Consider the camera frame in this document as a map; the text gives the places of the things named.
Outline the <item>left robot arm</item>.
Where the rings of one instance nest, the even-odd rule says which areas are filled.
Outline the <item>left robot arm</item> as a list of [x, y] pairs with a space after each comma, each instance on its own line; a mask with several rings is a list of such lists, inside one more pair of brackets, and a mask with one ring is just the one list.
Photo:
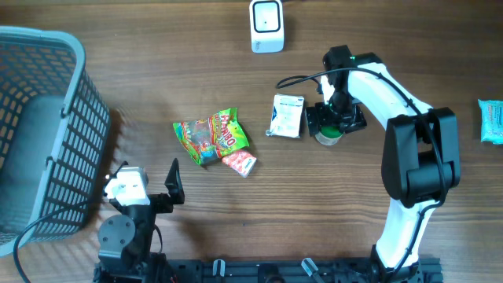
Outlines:
[[126, 161], [105, 177], [104, 196], [119, 213], [106, 219], [98, 231], [99, 263], [93, 282], [178, 280], [166, 255], [151, 251], [152, 236], [161, 234], [156, 216], [172, 213], [175, 205], [185, 202], [178, 160], [173, 160], [165, 179], [167, 192], [148, 194], [148, 183], [145, 169]]

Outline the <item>grey plastic mesh basket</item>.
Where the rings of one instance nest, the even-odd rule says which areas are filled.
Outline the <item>grey plastic mesh basket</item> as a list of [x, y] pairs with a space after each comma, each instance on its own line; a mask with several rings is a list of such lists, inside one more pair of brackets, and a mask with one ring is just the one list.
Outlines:
[[2, 27], [2, 255], [83, 226], [110, 124], [76, 37]]

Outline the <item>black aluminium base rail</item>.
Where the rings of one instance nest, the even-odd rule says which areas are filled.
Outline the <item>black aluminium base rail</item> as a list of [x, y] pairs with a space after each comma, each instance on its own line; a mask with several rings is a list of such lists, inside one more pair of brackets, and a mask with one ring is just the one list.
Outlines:
[[240, 262], [217, 259], [163, 260], [154, 271], [149, 266], [129, 272], [96, 265], [94, 282], [371, 282], [368, 258], [315, 261]]

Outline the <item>teal wet wipes pack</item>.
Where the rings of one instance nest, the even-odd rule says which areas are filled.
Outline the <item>teal wet wipes pack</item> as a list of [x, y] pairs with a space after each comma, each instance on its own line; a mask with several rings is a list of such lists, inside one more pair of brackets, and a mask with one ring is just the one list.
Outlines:
[[481, 141], [494, 145], [503, 143], [502, 134], [502, 101], [478, 100], [481, 110]]

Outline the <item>white tissue pack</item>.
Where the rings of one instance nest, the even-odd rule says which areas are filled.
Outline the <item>white tissue pack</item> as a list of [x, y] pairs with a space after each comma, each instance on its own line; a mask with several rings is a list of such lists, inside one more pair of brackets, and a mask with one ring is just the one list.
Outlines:
[[266, 130], [266, 136], [298, 138], [303, 104], [303, 96], [276, 94], [274, 96], [270, 128]]

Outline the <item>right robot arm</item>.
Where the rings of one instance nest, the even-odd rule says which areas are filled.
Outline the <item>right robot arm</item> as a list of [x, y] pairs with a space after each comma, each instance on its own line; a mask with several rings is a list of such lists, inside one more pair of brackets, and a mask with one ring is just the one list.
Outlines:
[[311, 136], [335, 145], [366, 127], [366, 107], [385, 130], [381, 177], [390, 197], [383, 233], [367, 261], [367, 282], [425, 280], [418, 249], [433, 211], [459, 184], [461, 166], [457, 118], [433, 108], [392, 78], [374, 53], [354, 55], [335, 46], [318, 74], [324, 98], [306, 109]]

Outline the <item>green lid jar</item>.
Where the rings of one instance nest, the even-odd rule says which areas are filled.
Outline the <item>green lid jar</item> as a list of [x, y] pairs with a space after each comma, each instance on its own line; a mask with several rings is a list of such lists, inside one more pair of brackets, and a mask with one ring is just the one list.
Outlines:
[[322, 127], [317, 134], [316, 140], [325, 146], [335, 145], [343, 136], [336, 127]]

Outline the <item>white barcode scanner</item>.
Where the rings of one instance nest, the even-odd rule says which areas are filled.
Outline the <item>white barcode scanner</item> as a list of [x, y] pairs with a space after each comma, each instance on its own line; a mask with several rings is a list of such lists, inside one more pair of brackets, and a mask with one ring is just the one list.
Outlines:
[[284, 49], [285, 25], [280, 0], [252, 0], [249, 4], [251, 50], [277, 53]]

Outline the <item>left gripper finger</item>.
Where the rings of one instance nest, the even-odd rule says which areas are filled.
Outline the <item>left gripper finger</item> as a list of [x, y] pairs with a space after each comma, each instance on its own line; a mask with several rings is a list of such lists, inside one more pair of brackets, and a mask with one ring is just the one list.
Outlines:
[[127, 165], [129, 165], [129, 164], [128, 164], [128, 162], [127, 162], [127, 161], [123, 161], [123, 162], [119, 165], [119, 167], [118, 167], [118, 168], [117, 168], [117, 169], [116, 169], [116, 170], [115, 170], [112, 174], [110, 174], [110, 177], [116, 177], [116, 176], [117, 176], [117, 174], [119, 173], [119, 171], [120, 171], [123, 167], [125, 167], [125, 166], [127, 166]]
[[168, 175], [165, 179], [164, 185], [167, 188], [172, 204], [185, 203], [185, 193], [182, 186], [182, 180], [179, 171], [179, 163], [177, 158], [174, 158], [172, 162]]

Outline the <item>red orange snack pack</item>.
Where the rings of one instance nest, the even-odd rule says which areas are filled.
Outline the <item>red orange snack pack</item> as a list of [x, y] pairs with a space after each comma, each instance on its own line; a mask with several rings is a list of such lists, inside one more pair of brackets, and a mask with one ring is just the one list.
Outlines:
[[222, 158], [225, 165], [235, 170], [243, 178], [247, 178], [256, 161], [257, 158], [244, 149], [239, 149]]

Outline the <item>Haribo gummy candy bag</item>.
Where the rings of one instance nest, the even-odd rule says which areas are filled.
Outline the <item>Haribo gummy candy bag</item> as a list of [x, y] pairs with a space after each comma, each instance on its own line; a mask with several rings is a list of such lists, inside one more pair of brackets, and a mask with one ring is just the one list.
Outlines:
[[237, 120], [237, 108], [221, 110], [209, 118], [173, 123], [177, 139], [200, 166], [249, 146]]

